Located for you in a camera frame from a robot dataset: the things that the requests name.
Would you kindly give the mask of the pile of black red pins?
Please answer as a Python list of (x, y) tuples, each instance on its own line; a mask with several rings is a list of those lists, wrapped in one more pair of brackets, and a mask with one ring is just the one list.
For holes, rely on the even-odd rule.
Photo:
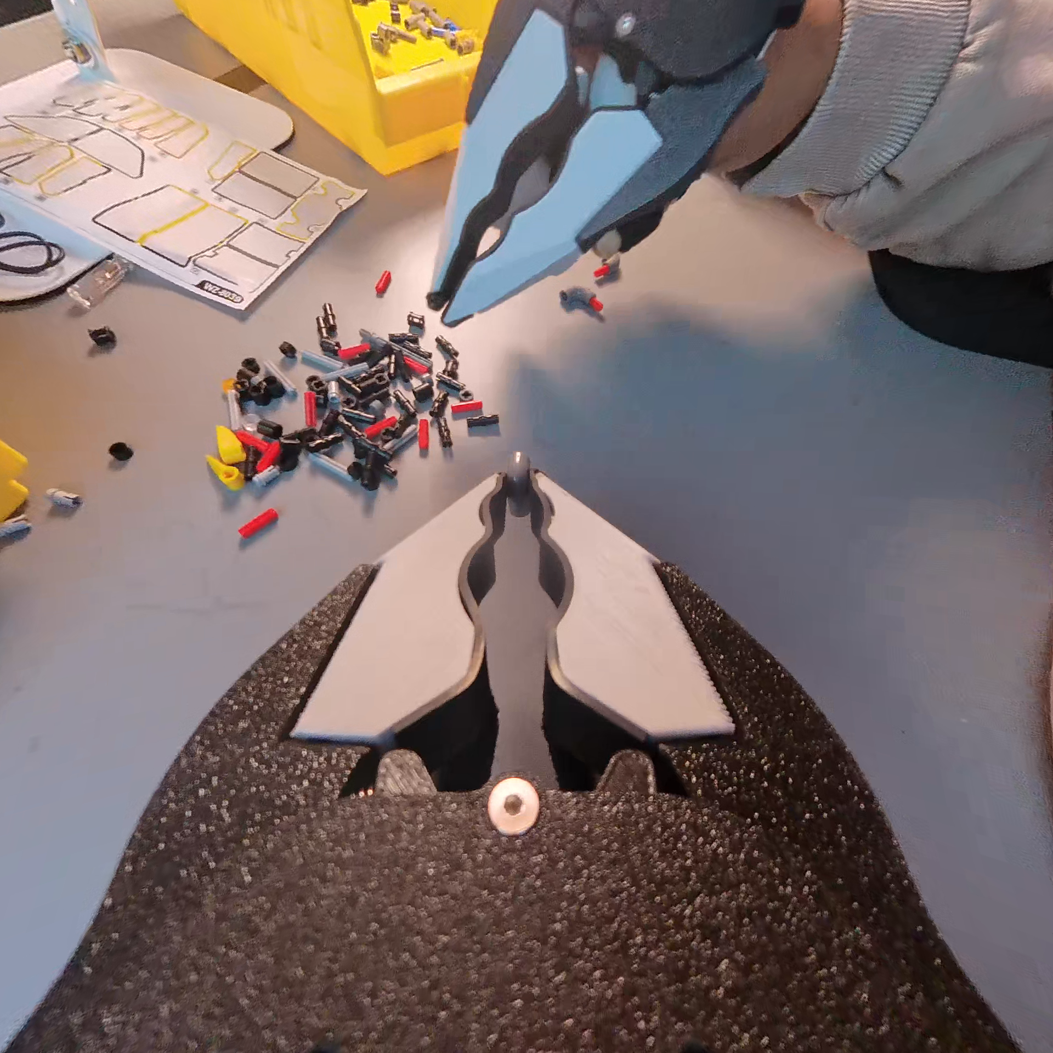
[(428, 346), (422, 314), (409, 313), (401, 332), (360, 330), (351, 346), (336, 321), (324, 304), (317, 349), (283, 341), (270, 359), (244, 357), (222, 380), (242, 389), (244, 429), (235, 433), (244, 488), (262, 490), (307, 465), (372, 494), (397, 481), (403, 454), (428, 456), (434, 443), (451, 453), (457, 423), (497, 432), (500, 416), (466, 386), (459, 350), (442, 335)]

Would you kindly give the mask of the grey desk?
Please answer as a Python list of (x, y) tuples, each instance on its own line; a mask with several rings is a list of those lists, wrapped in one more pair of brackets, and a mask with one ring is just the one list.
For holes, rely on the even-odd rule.
[(706, 181), (625, 257), (602, 320), (561, 310), (557, 279), (453, 331), (497, 432), (458, 429), (451, 459), (411, 458), (374, 500), (296, 472), (277, 529), (240, 547), (259, 502), (204, 462), (221, 379), (312, 346), (324, 301), (342, 331), (422, 309), (452, 168), (381, 177), (254, 94), (291, 115), (294, 159), (367, 194), (251, 313), (140, 270), (84, 315), (64, 294), (2, 311), (2, 439), (29, 460), (33, 522), (2, 551), (2, 1044), (208, 709), (522, 450), (823, 708), (943, 938), (1020, 1046), (1051, 1051), (1051, 375), (916, 337), (807, 213)]

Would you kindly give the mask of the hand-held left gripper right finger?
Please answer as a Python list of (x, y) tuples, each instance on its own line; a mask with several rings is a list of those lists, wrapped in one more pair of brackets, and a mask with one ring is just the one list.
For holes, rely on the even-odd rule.
[(542, 732), (560, 789), (597, 787), (621, 751), (680, 791), (665, 746), (726, 743), (734, 714), (645, 547), (534, 473), (532, 529), (547, 628)]

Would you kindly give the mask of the white sticker sheet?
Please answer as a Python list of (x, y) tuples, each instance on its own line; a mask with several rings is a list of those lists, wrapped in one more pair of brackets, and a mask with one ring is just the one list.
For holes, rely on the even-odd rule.
[(138, 90), (2, 86), (2, 192), (210, 303), (245, 312), (366, 191)]

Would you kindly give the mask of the white lamp base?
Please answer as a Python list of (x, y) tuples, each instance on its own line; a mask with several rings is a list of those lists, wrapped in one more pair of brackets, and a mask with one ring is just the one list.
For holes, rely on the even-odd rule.
[[(233, 90), (199, 73), (173, 64), (141, 49), (111, 48), (107, 53), (117, 86), (136, 96), (150, 98), (162, 110), (204, 118), (208, 130), (220, 128), (255, 148), (277, 151), (294, 136), (293, 120), (286, 112), (252, 95)], [(2, 204), (9, 229), (40, 230), (44, 238), (66, 249), (66, 258), (56, 269), (29, 277), (2, 274), (2, 304), (22, 303), (46, 297), (75, 281), (100, 263), (105, 252), (90, 247), (86, 238), (63, 234), (52, 220), (35, 219), (33, 211), (12, 198)]]

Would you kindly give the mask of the person's right forearm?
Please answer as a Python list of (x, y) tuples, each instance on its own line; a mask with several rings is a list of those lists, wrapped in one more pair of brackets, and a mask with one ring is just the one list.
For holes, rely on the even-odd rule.
[(941, 269), (1052, 259), (1052, 3), (845, 2), (836, 62), (757, 197)]

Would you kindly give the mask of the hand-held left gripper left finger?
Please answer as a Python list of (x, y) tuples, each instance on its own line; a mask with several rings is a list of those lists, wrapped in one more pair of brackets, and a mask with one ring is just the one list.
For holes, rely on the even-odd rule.
[(478, 789), (498, 711), (481, 604), (496, 580), (506, 475), (486, 477), (384, 554), (313, 675), (290, 735), (414, 752), (438, 789)]

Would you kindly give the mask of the scattered blue grey brick pins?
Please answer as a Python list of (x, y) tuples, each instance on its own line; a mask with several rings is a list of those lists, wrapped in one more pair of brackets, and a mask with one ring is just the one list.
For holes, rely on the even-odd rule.
[(466, 23), (444, 15), (424, 1), (359, 2), (373, 12), (367, 16), (365, 33), (369, 45), (388, 57), (396, 43), (416, 44), (440, 41), (458, 56), (480, 49), (481, 36)]

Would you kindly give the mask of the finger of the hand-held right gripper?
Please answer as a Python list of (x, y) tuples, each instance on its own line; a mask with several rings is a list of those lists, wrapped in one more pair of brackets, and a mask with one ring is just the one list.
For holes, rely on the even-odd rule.
[(571, 58), (572, 8), (497, 8), (466, 103), (466, 127), (446, 198), (430, 309), (490, 309), (560, 274), (578, 256), (573, 239), (542, 219), (477, 261), (486, 230), (511, 211), (517, 184), (547, 151), (565, 143), (578, 118)]
[(584, 253), (587, 225), (659, 148), (661, 139), (639, 110), (599, 110), (572, 138), (555, 182), (515, 213), (503, 236), (469, 269), (442, 314), (448, 325), (562, 274)]

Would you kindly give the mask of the yellow storage bin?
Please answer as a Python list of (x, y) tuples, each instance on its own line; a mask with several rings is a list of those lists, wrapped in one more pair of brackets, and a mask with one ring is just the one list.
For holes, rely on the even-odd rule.
[(458, 150), (466, 98), (497, 3), (431, 1), (475, 29), (466, 56), (440, 41), (367, 43), (360, 1), (177, 1), (230, 55), (382, 175)]
[(23, 484), (24, 475), (29, 460), (20, 452), (11, 448), (7, 442), (0, 442), (1, 454), (1, 522), (15, 516), (29, 499), (29, 489)]

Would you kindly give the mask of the person's right hand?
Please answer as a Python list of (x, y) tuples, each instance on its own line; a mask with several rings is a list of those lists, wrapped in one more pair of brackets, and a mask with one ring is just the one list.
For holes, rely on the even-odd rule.
[(807, 1), (797, 23), (775, 33), (762, 58), (764, 83), (726, 128), (712, 152), (710, 173), (729, 177), (763, 165), (764, 158), (793, 140), (823, 96), (842, 20), (841, 1)]

